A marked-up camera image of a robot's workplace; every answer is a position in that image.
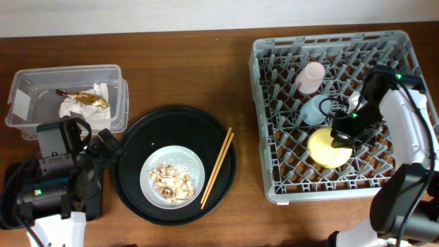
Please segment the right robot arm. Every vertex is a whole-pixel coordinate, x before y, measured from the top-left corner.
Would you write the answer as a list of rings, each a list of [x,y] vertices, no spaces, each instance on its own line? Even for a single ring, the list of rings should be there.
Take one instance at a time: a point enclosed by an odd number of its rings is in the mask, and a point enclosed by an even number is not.
[[[377,65],[363,78],[350,113],[337,111],[331,146],[358,148],[386,123],[395,173],[377,192],[370,216],[335,231],[326,246],[422,246],[438,243],[438,140],[427,111],[427,87],[419,75]]]

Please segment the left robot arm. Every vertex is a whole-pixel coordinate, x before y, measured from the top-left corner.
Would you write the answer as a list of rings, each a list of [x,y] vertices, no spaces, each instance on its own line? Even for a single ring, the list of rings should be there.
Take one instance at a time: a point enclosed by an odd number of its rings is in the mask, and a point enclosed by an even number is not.
[[[109,129],[83,119],[37,127],[39,149],[5,173],[1,229],[23,228],[33,246],[83,246],[86,223],[102,215],[104,170],[124,154]]]

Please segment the pink cup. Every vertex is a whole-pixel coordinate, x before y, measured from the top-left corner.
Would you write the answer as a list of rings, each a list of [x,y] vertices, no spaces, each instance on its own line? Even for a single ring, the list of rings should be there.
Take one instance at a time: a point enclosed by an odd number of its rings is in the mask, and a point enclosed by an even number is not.
[[[324,76],[324,66],[319,62],[310,62],[296,77],[297,89],[304,94],[315,93],[322,84]]]

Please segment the yellow bowl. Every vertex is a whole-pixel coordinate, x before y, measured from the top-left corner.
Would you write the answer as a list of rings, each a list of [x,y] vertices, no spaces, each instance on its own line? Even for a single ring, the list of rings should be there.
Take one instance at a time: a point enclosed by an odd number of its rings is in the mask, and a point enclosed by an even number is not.
[[[307,142],[310,157],[320,166],[325,168],[337,168],[345,164],[351,157],[351,148],[333,148],[334,138],[331,136],[331,127],[323,127],[316,130]]]

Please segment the gold foil wrapper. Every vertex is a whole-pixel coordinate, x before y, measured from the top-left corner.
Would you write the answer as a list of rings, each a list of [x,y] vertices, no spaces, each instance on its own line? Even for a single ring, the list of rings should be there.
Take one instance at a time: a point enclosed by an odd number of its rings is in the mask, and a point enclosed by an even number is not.
[[[56,89],[56,94],[73,99],[81,104],[88,106],[95,106],[101,108],[108,108],[108,102],[100,95],[91,93],[68,93],[60,89]]]

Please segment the light blue cup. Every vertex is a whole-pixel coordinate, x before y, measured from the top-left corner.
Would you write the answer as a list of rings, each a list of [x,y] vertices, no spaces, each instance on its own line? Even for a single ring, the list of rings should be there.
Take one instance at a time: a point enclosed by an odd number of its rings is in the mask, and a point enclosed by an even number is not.
[[[322,124],[326,119],[326,116],[320,111],[322,110],[327,115],[330,113],[331,102],[326,100],[322,104],[320,103],[326,98],[326,95],[316,95],[301,107],[300,115],[307,125],[317,126]]]

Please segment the white napkin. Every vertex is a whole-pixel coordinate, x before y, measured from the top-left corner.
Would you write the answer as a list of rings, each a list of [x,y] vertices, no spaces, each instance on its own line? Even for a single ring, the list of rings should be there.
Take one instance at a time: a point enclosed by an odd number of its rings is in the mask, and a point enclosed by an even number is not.
[[[107,83],[94,83],[93,88],[84,91],[84,93],[102,96],[108,102]],[[107,108],[102,108],[101,106],[90,106],[79,103],[75,99],[66,98],[60,105],[59,117],[70,117],[72,113],[82,115],[87,121],[110,119],[109,106]]]

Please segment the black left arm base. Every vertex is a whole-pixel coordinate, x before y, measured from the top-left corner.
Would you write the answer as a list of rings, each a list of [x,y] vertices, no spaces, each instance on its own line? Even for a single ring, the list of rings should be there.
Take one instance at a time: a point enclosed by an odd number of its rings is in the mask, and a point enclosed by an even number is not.
[[[73,212],[86,214],[88,221],[102,214],[102,168],[79,170],[69,176],[46,178],[36,163],[24,168],[15,163],[6,173],[1,194],[1,229],[23,226],[16,216],[33,226],[42,217],[60,214],[68,218]]]

